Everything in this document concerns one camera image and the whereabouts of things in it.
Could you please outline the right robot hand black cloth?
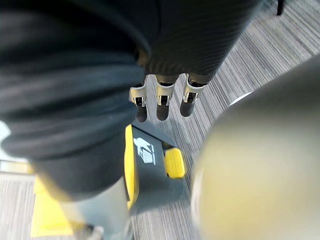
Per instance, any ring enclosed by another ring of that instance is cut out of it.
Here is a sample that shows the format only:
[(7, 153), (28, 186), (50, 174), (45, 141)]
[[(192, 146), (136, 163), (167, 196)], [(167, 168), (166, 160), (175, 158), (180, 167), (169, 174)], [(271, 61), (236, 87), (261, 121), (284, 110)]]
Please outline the right robot hand black cloth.
[(184, 191), (181, 152), (147, 122), (196, 101), (261, 7), (261, 0), (3, 0), (2, 149), (35, 174), (31, 232), (90, 230), (133, 239), (132, 216)]

